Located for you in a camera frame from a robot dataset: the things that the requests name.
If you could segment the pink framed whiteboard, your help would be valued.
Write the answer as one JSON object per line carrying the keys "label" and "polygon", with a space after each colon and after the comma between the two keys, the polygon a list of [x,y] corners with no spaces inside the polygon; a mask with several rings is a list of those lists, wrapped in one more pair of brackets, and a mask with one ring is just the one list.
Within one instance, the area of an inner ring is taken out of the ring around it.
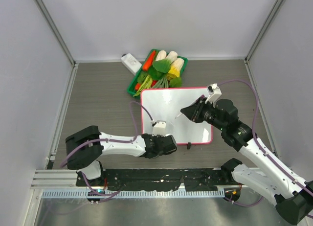
{"label": "pink framed whiteboard", "polygon": [[149,89],[140,95],[141,105],[149,114],[141,110],[141,130],[151,133],[150,117],[154,121],[166,122],[166,134],[173,135],[179,145],[209,144],[213,140],[213,127],[207,123],[194,123],[180,114],[182,108],[188,107],[201,95],[208,96],[207,88]]}

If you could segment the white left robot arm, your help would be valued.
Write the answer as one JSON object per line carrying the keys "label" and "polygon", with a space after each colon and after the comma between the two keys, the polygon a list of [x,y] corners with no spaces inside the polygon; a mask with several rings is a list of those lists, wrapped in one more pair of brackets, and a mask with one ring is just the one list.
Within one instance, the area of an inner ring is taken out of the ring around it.
{"label": "white left robot arm", "polygon": [[93,186],[100,186],[104,180],[102,164],[97,160],[100,156],[157,158],[176,150],[177,143],[172,135],[113,136],[100,132],[98,126],[93,125],[66,138],[67,156],[60,166],[81,172]]}

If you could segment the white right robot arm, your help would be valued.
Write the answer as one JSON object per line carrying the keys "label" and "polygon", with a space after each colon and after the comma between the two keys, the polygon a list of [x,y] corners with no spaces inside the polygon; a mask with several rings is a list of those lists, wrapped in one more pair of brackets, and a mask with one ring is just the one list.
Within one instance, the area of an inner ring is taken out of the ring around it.
{"label": "white right robot arm", "polygon": [[226,184],[241,183],[259,193],[275,206],[289,224],[298,225],[313,209],[313,183],[288,168],[238,118],[238,110],[229,99],[216,104],[199,98],[181,113],[195,123],[207,122],[221,131],[226,144],[252,161],[262,172],[249,169],[232,158],[222,166],[221,179]]}

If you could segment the white marker with pink cap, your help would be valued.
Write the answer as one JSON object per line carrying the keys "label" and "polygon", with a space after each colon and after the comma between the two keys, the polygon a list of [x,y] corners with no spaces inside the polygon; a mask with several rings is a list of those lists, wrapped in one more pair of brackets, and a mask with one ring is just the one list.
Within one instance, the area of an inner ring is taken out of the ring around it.
{"label": "white marker with pink cap", "polygon": [[204,100],[205,100],[205,96],[202,94],[191,105],[189,105],[185,108],[182,108],[180,110],[179,114],[175,117],[175,119],[179,118],[181,115],[184,115],[189,120],[194,121],[194,119],[196,118],[196,116],[200,110],[200,106],[202,105]]}

